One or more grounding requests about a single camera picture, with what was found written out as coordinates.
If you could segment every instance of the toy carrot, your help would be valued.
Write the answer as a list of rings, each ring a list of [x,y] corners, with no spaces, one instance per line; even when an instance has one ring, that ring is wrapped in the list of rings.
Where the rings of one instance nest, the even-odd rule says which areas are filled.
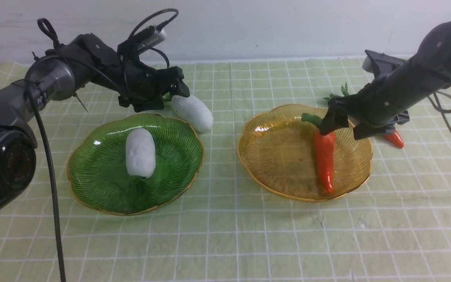
[[[314,147],[316,149],[316,166],[320,181],[328,193],[333,192],[333,153],[335,151],[335,132],[321,135],[319,126],[321,118],[313,114],[302,114],[302,121],[312,123],[314,131]]]
[[[345,85],[340,86],[340,91],[344,96],[349,96],[349,92],[347,91],[347,82]],[[337,95],[330,94],[329,97],[325,97],[324,100],[330,101],[333,97],[336,97]],[[394,146],[398,148],[403,148],[405,146],[405,142],[399,135],[398,131],[394,131],[392,134],[384,134],[384,138],[392,143]]]
[[[403,141],[403,139],[401,138],[401,136],[399,135],[399,133],[397,131],[394,131],[393,134],[384,134],[383,136],[389,142],[393,143],[394,146],[396,146],[400,149],[405,146],[405,142]]]

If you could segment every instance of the white wall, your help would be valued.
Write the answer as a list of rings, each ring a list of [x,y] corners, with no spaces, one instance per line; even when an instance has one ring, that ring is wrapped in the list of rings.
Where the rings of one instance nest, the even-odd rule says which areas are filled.
[[[171,60],[413,54],[451,20],[451,0],[0,0],[0,62],[31,62],[31,51],[51,47],[37,18],[48,18],[63,43],[92,32],[116,49],[165,7],[180,10],[159,46]]]

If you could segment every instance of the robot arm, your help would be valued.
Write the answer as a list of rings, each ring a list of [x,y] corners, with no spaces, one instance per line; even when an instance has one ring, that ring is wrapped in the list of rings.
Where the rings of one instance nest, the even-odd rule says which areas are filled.
[[[148,50],[164,39],[154,41],[162,30],[148,27],[120,44],[118,51],[128,54],[123,58],[125,62],[121,62],[119,52],[94,34],[81,34],[64,45],[58,42],[46,19],[40,19],[38,25],[53,40],[54,48],[47,50],[44,57],[36,58],[25,79],[0,89],[0,209],[27,188],[36,170],[34,150],[38,141],[28,125],[34,117],[29,97],[41,111],[48,102],[69,99],[92,82],[117,91],[120,106],[132,105],[135,112],[140,112],[163,109],[161,98],[166,93],[190,95],[182,81],[182,69],[174,66],[156,70],[138,59],[141,50]]]
[[[354,128],[355,139],[393,133],[396,123],[410,121],[410,107],[451,87],[451,22],[431,30],[407,61],[369,50],[365,53],[363,68],[374,73],[374,80],[355,95],[328,102],[322,134],[349,127],[348,116],[360,122]]]

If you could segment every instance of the amber glass plate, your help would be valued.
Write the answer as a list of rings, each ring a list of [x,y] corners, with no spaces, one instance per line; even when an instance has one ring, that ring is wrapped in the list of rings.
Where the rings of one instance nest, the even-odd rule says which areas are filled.
[[[315,170],[315,126],[302,113],[324,117],[326,109],[299,104],[277,107],[254,116],[238,145],[241,162],[252,177],[274,194],[305,202],[336,199],[363,185],[372,171],[372,144],[354,140],[351,128],[337,130],[334,191],[324,190]]]
[[[145,179],[126,170],[125,142],[136,128],[151,132],[156,169]],[[70,156],[67,177],[86,207],[115,215],[156,209],[184,193],[204,161],[204,147],[186,122],[158,114],[136,114],[97,127]]]

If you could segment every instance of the table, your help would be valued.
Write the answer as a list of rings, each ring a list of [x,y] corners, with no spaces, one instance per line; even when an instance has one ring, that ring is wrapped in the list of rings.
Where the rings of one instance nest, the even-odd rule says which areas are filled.
[[[427,100],[397,127],[406,146],[372,138],[368,182],[338,200],[293,202],[265,191],[236,146],[253,115],[322,99],[372,75],[363,58],[180,65],[213,111],[205,163],[174,202],[135,217],[99,213],[70,194],[65,166],[93,129],[133,113],[87,85],[43,110],[57,174],[68,281],[451,282],[451,136]],[[0,88],[26,66],[0,65]],[[174,116],[170,107],[160,112]],[[31,123],[39,136],[35,120]],[[33,183],[0,211],[0,282],[58,281],[49,176],[40,142]]]

